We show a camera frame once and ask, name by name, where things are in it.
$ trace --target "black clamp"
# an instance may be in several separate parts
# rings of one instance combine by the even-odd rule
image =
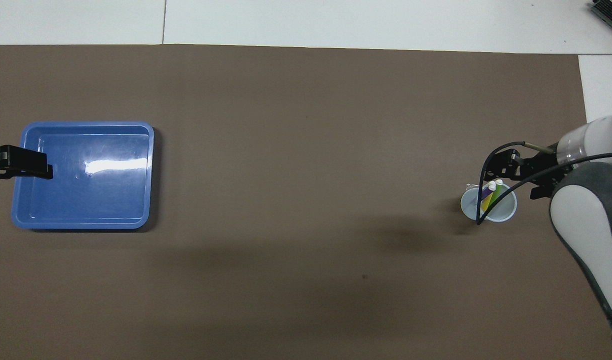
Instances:
[[[548,146],[548,148],[542,148],[541,150],[542,152],[527,159],[521,158],[520,153],[514,148],[496,153],[488,163],[484,180],[489,182],[501,177],[519,182],[539,171],[555,166],[557,164],[557,157],[555,155],[557,144]],[[571,167],[562,168],[531,181],[537,187],[533,187],[530,191],[530,198],[532,200],[550,198],[557,183],[571,170]]]
[[[0,179],[15,176],[34,176],[50,180],[52,165],[48,164],[48,156],[43,152],[13,145],[0,146]]]

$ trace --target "blue plastic tray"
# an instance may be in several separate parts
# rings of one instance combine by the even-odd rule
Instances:
[[[54,178],[18,177],[13,222],[36,230],[131,230],[150,214],[155,133],[142,121],[34,122],[21,147]]]

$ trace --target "cup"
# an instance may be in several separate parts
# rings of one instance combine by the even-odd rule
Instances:
[[[508,185],[502,184],[500,185],[504,188],[504,191],[510,189]],[[461,210],[464,212],[469,219],[474,220],[477,216],[477,192],[479,191],[479,187],[471,188],[466,190],[464,194],[461,196]],[[493,223],[504,222],[507,221],[514,215],[514,212],[517,210],[517,196],[514,194],[514,191],[505,196],[493,209],[486,215],[487,221],[492,221]],[[479,216],[484,214],[484,212],[480,209]]]

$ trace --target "brown paper mat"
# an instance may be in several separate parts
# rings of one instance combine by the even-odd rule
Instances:
[[[0,180],[0,359],[611,356],[548,200],[458,203],[584,123],[574,55],[0,46],[0,145],[34,121],[147,121],[157,200],[146,232],[32,232]]]

